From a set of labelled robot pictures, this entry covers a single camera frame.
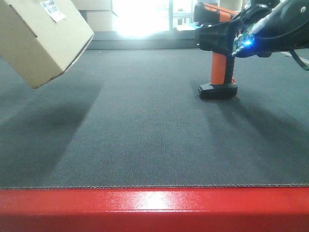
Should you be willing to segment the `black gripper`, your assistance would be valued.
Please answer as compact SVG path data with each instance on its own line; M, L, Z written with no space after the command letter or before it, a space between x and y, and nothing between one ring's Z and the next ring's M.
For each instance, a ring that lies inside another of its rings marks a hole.
M269 14L253 23L256 23L253 32L257 43L257 56L268 57L275 52L288 52L297 58L296 50L309 47L307 0L283 0L271 9ZM201 50L232 52L239 25L239 20L222 22L210 27L203 24L195 30L195 39Z

